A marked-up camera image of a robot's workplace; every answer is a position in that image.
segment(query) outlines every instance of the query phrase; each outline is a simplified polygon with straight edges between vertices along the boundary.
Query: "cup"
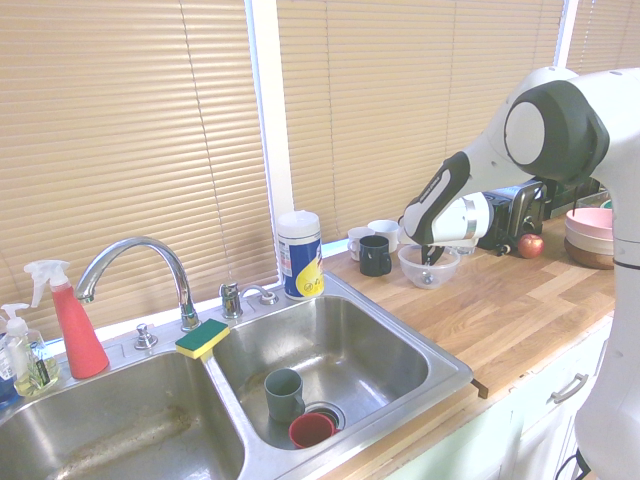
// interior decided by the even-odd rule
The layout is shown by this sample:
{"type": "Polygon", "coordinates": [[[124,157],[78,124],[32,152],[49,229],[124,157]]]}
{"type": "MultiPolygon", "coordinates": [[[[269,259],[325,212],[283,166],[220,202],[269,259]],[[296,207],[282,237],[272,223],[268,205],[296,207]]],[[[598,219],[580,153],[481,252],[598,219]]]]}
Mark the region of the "cup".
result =
{"type": "Polygon", "coordinates": [[[391,271],[389,240],[380,235],[360,239],[360,273],[367,277],[380,277],[391,271]]]}
{"type": "Polygon", "coordinates": [[[356,262],[360,261],[360,239],[369,235],[375,235],[375,233],[376,232],[369,227],[356,227],[347,232],[347,235],[349,235],[347,248],[349,249],[349,253],[351,253],[351,258],[353,260],[356,262]]]}
{"type": "Polygon", "coordinates": [[[302,377],[295,370],[274,370],[264,380],[269,416],[276,422],[290,423],[304,413],[302,377]]]}
{"type": "Polygon", "coordinates": [[[298,448],[317,445],[339,432],[329,417],[321,413],[305,413],[289,427],[289,438],[298,448]]]}
{"type": "Polygon", "coordinates": [[[393,220],[374,220],[367,225],[376,232],[376,235],[385,237],[389,240],[389,253],[393,253],[398,248],[398,234],[400,233],[400,225],[393,220]]]}

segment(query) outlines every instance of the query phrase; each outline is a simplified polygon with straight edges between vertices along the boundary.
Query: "drain strainer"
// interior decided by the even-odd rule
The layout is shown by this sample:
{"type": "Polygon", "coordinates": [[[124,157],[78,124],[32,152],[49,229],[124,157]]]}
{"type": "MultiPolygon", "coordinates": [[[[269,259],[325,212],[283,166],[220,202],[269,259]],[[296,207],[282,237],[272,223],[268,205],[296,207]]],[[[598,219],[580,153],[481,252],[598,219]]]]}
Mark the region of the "drain strainer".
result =
{"type": "Polygon", "coordinates": [[[344,430],[347,424],[342,410],[329,402],[313,402],[307,405],[304,413],[321,413],[331,420],[338,430],[344,430]]]}

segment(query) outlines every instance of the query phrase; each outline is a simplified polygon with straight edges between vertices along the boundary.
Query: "pink bowl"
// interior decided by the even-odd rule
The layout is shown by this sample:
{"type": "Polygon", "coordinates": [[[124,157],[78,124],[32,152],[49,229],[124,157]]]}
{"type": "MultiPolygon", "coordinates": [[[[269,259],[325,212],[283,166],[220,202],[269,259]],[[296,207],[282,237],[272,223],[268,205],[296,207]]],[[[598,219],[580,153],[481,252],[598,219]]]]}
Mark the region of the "pink bowl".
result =
{"type": "Polygon", "coordinates": [[[613,210],[608,208],[576,208],[567,212],[565,221],[572,230],[590,237],[613,240],[613,210]]]}

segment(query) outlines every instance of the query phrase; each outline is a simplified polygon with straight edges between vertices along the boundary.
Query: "white mug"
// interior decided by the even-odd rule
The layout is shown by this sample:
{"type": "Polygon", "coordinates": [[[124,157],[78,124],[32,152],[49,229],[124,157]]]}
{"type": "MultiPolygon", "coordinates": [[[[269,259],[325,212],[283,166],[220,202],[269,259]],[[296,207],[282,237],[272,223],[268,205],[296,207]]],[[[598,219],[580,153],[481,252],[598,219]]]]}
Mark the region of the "white mug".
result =
{"type": "Polygon", "coordinates": [[[393,220],[374,220],[367,225],[371,230],[389,240],[389,253],[395,252],[398,248],[398,234],[400,233],[400,225],[393,220]]]}
{"type": "Polygon", "coordinates": [[[368,227],[356,227],[349,230],[349,243],[347,248],[351,253],[351,258],[356,262],[360,261],[360,239],[362,237],[368,237],[369,235],[375,235],[371,228],[368,227]]]}

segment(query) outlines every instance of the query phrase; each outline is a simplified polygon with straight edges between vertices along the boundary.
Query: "sponge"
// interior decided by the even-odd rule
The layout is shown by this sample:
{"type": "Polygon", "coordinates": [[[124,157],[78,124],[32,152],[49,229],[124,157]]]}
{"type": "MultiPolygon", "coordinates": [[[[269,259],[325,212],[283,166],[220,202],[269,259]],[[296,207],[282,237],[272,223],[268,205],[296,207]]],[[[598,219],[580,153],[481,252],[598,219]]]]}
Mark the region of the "sponge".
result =
{"type": "Polygon", "coordinates": [[[200,358],[211,352],[211,349],[229,335],[229,332],[228,325],[210,318],[178,340],[176,350],[189,358],[200,358]]]}

